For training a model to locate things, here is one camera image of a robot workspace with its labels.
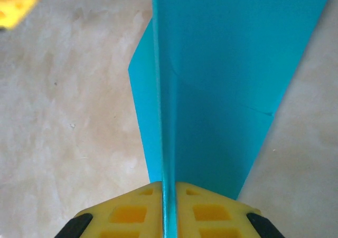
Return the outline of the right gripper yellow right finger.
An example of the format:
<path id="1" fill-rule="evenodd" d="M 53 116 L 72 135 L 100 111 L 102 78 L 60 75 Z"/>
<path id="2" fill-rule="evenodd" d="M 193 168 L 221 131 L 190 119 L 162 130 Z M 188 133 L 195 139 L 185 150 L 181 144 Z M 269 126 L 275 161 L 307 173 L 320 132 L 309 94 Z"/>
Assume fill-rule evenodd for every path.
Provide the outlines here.
<path id="1" fill-rule="evenodd" d="M 261 211 L 207 189 L 176 183 L 178 237 L 283 237 Z"/>

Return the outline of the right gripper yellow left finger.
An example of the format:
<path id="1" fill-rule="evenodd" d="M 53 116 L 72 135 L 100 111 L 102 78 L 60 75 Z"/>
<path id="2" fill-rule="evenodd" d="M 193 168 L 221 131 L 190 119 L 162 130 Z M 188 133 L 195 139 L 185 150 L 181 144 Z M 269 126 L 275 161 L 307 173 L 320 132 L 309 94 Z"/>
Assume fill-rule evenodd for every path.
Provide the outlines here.
<path id="1" fill-rule="evenodd" d="M 162 183 L 80 211 L 56 237 L 163 237 Z"/>

